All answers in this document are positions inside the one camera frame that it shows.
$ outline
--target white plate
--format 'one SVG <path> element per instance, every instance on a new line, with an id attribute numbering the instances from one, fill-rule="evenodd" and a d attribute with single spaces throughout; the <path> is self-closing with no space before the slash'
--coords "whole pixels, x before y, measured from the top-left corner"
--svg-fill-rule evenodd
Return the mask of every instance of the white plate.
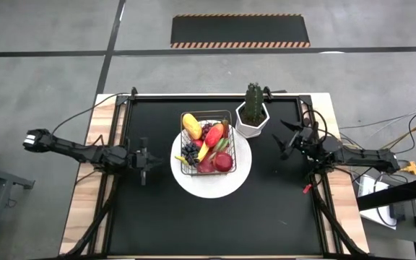
<path id="1" fill-rule="evenodd" d="M 237 190 L 248 177 L 251 168 L 251 149 L 246 139 L 232 126 L 235 142 L 237 168 L 226 175 L 190 176 L 181 171 L 181 161 L 174 158 L 181 153 L 181 133 L 171 148 L 171 170 L 176 181 L 190 194 L 206 199 L 227 196 Z"/>

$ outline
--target concrete floor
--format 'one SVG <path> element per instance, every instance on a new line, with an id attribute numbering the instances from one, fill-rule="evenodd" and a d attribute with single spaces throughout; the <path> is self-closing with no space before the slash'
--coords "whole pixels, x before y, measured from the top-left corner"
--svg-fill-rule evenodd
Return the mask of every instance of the concrete floor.
<path id="1" fill-rule="evenodd" d="M 0 51 L 105 50 L 117 6 L 118 0 L 2 0 Z M 116 49 L 168 48 L 174 14 L 208 12 L 302 13 L 312 47 L 416 46 L 416 0 L 141 0 L 126 3 Z M 36 180 L 32 191 L 12 194 L 18 204 L 4 214 L 0 259 L 57 254 L 78 164 L 25 152 L 22 140 L 28 129 L 53 129 L 90 107 L 102 65 L 103 57 L 0 58 L 0 169 Z M 249 82 L 330 92 L 340 126 L 370 123 L 415 110 L 416 53 L 113 57 L 104 93 L 243 92 Z M 57 134 L 83 142 L 88 120 L 80 116 Z M 377 148 L 405 132 L 407 120 L 367 140 L 377 127 L 345 133 Z M 416 161 L 416 148 L 400 157 Z M 367 236 L 377 255 L 414 257 L 409 242 Z"/>

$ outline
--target striped hazard tape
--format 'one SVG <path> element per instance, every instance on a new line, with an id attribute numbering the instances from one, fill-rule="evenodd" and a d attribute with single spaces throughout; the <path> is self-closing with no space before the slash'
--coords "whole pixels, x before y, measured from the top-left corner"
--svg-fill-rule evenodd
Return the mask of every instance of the striped hazard tape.
<path id="1" fill-rule="evenodd" d="M 301 14 L 178 14 L 175 17 L 268 17 L 268 16 L 301 16 Z"/>
<path id="2" fill-rule="evenodd" d="M 309 42 L 171 43 L 171 48 L 308 48 Z"/>

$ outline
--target hexagonal pot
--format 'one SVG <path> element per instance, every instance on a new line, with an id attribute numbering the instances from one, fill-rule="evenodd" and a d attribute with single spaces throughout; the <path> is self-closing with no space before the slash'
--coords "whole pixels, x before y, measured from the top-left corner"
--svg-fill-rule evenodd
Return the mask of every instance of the hexagonal pot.
<path id="1" fill-rule="evenodd" d="M 259 125 L 259 126 L 249 126 L 247 124 L 242 123 L 242 119 L 240 117 L 240 111 L 242 110 L 245 102 L 241 103 L 237 109 L 235 109 L 235 113 L 237 114 L 237 122 L 235 122 L 235 129 L 237 129 L 238 133 L 241 134 L 245 138 L 252 138 L 257 137 L 260 135 L 261 130 L 266 126 L 267 121 L 269 120 L 269 113 L 267 112 L 267 108 L 263 103 L 263 112 L 266 116 L 266 119 Z"/>

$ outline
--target wooden table frame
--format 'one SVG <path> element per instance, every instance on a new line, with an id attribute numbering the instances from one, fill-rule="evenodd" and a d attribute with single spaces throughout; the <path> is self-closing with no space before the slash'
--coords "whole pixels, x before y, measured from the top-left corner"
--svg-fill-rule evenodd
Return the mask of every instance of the wooden table frame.
<path id="1" fill-rule="evenodd" d="M 244 95 L 243 93 L 238 94 L 137 94 L 142 97 L 160 97 L 160 96 L 182 96 L 182 95 Z M 329 93 L 280 93 L 274 95 L 310 95 L 312 99 L 313 109 L 320 112 L 327 123 L 328 132 L 335 135 L 339 138 L 339 129 L 337 125 L 337 120 L 334 115 L 334 110 L 332 106 L 332 99 L 330 98 Z M 110 97 L 108 94 L 98 95 L 95 103 L 98 104 L 104 99 Z M 92 144 L 100 135 L 103 136 L 104 140 L 109 140 L 109 135 L 111 132 L 112 117 L 116 109 L 116 97 L 111 97 L 106 100 L 104 103 L 100 104 L 92 112 L 92 118 L 87 133 L 86 144 Z M 125 109 L 120 109 L 118 116 L 118 124 L 116 125 L 116 134 L 114 136 L 114 144 L 118 144 L 121 138 L 121 131 L 123 128 L 124 122 L 124 111 Z M 316 116 L 316 120 L 319 124 L 323 125 L 321 119 Z M 78 170 L 77 179 L 91 173 L 93 171 L 92 166 L 89 164 L 81 164 Z M 66 221 L 66 226 L 64 230 L 64 236 L 62 238 L 61 246 L 59 253 L 65 254 L 68 252 L 76 242 L 84 234 L 92 219 L 95 215 L 96 204 L 98 201 L 98 190 L 101 182 L 101 173 L 94 173 L 90 177 L 84 179 L 81 183 L 78 183 L 74 187 L 73 197 L 70 204 L 69 214 Z M 107 177 L 106 185 L 106 196 L 110 191 L 111 183 L 113 176 Z M 335 170 L 332 173 L 328 174 L 329 188 L 331 192 L 331 197 L 334 205 L 334 210 L 338 222 L 347 232 L 347 234 L 354 240 L 354 242 L 365 252 L 368 252 L 368 244 L 365 238 L 365 233 L 362 225 L 362 220 L 360 219 L 359 209 L 355 197 L 355 192 L 352 187 L 351 178 L 346 173 L 342 173 L 338 170 Z M 324 189 L 322 185 L 319 186 L 319 191 L 321 192 L 322 197 L 325 197 Z M 329 251 L 334 253 L 335 245 L 333 239 L 333 231 L 330 227 L 330 224 L 324 219 L 324 227 L 326 233 L 326 239 L 329 247 Z M 102 249 L 102 244 L 104 241 L 104 229 L 105 229 L 105 218 L 100 224 L 98 231 L 97 240 L 95 241 L 95 253 L 98 253 Z M 348 253 L 347 249 L 343 246 L 345 253 Z"/>

